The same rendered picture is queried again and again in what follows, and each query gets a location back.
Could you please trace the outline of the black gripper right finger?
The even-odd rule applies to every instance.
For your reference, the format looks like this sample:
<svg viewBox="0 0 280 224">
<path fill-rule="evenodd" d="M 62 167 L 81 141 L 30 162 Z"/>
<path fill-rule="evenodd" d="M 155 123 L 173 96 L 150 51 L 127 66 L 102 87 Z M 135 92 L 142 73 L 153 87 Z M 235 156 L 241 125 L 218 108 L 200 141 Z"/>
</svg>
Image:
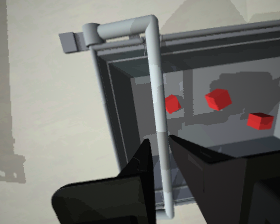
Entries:
<svg viewBox="0 0 280 224">
<path fill-rule="evenodd" d="M 168 139 L 207 224 L 248 224 L 255 183 L 280 176 L 280 150 L 231 157 L 175 135 Z"/>
</svg>

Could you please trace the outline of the small red block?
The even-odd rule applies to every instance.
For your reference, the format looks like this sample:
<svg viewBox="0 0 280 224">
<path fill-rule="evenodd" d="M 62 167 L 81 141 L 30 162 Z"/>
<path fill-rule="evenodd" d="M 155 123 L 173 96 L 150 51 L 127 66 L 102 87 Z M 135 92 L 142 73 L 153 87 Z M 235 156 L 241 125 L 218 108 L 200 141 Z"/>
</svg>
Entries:
<svg viewBox="0 0 280 224">
<path fill-rule="evenodd" d="M 177 97 L 174 95 L 170 95 L 167 98 L 165 98 L 165 105 L 166 105 L 166 111 L 171 114 L 175 112 L 176 110 L 182 108 Z"/>
<path fill-rule="evenodd" d="M 257 130 L 271 129 L 273 117 L 264 113 L 250 113 L 247 125 Z"/>
<path fill-rule="evenodd" d="M 205 97 L 209 106 L 218 111 L 232 103 L 228 91 L 224 89 L 216 88 Z"/>
</svg>

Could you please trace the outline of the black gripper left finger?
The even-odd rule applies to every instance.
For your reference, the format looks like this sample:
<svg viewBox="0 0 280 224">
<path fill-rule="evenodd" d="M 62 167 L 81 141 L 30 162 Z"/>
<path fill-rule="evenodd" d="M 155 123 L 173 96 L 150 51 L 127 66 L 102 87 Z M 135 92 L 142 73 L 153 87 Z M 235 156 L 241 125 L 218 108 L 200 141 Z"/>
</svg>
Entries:
<svg viewBox="0 0 280 224">
<path fill-rule="evenodd" d="M 113 178 L 70 183 L 51 197 L 60 224 L 133 215 L 138 224 L 157 224 L 154 169 L 149 139 Z"/>
</svg>

